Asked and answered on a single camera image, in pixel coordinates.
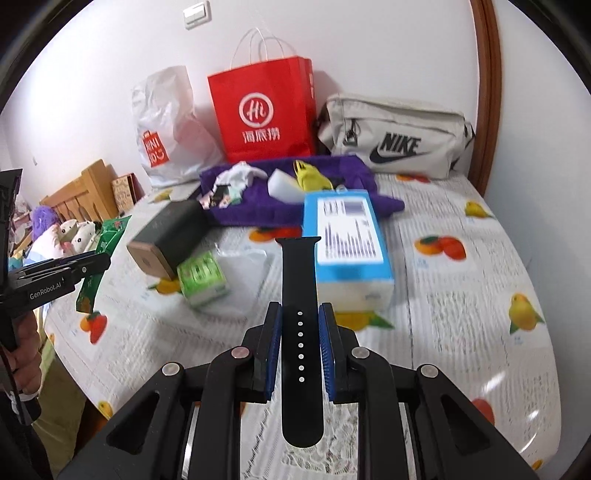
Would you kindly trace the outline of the person's left hand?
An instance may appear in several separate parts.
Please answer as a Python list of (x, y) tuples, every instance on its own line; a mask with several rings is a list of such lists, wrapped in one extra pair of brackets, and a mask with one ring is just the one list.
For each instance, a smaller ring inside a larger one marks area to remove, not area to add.
[(16, 383), (17, 391), (35, 394), (41, 385), (40, 336), (36, 316), (32, 311), (21, 316), (16, 323), (18, 347), (8, 353), (8, 361)]

